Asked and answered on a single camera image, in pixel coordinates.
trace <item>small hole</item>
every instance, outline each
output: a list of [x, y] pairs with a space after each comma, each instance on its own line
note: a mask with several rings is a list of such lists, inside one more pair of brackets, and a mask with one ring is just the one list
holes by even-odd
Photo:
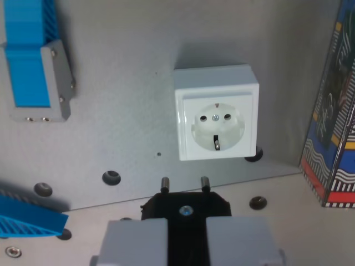
[[49, 197], [53, 194], [53, 190], [47, 183], [37, 183], [34, 186], [34, 191], [41, 197]]
[[102, 175], [102, 181], [104, 181], [106, 185], [116, 186], [121, 182], [121, 176], [115, 171], [107, 171]]
[[69, 240], [72, 238], [72, 233], [71, 231], [64, 229], [63, 233], [60, 236], [57, 236], [57, 238], [60, 240]]
[[267, 205], [267, 200], [261, 196], [256, 196], [252, 198], [249, 202], [250, 208], [255, 210], [264, 209], [266, 205]]

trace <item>blue component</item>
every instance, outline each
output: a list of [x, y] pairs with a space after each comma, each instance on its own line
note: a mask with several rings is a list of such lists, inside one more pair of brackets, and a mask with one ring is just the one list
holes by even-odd
[[59, 39], [54, 0], [4, 0], [4, 12], [15, 105], [49, 108], [40, 48]]
[[60, 236], [68, 216], [0, 196], [0, 237]]

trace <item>metal pin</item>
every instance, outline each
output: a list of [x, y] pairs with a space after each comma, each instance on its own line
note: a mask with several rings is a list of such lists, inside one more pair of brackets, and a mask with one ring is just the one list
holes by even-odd
[[203, 192], [210, 192], [211, 191], [210, 180], [207, 176], [201, 177], [201, 187], [202, 187]]
[[215, 141], [215, 148], [216, 148], [216, 151], [220, 150], [220, 142], [218, 140]]
[[170, 180], [168, 177], [163, 177], [161, 179], [161, 187], [160, 187], [160, 192], [161, 193], [169, 193], [169, 188], [170, 188]]

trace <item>power socket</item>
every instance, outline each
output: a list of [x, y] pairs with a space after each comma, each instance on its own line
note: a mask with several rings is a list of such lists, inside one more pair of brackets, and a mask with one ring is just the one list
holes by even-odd
[[249, 65], [174, 71], [181, 161], [256, 153], [259, 83]]

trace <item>round hole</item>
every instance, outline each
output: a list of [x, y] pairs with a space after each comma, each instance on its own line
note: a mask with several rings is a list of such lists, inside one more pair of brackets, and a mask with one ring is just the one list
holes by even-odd
[[34, 186], [34, 191], [41, 197], [49, 197], [53, 194], [53, 190], [47, 183], [37, 183]]
[[247, 160], [248, 162], [257, 162], [258, 160], [260, 160], [263, 156], [263, 151], [262, 148], [260, 147], [256, 147], [256, 154], [255, 156], [252, 157], [244, 157], [245, 160]]
[[121, 176], [115, 171], [107, 171], [102, 175], [102, 180], [106, 185], [116, 186], [121, 182]]
[[57, 236], [57, 238], [60, 240], [69, 240], [72, 238], [72, 233], [71, 231], [64, 229], [63, 233], [60, 236]]
[[249, 202], [250, 208], [255, 209], [257, 211], [260, 209], [264, 209], [266, 205], [267, 205], [267, 200], [261, 196], [256, 196], [252, 198]]

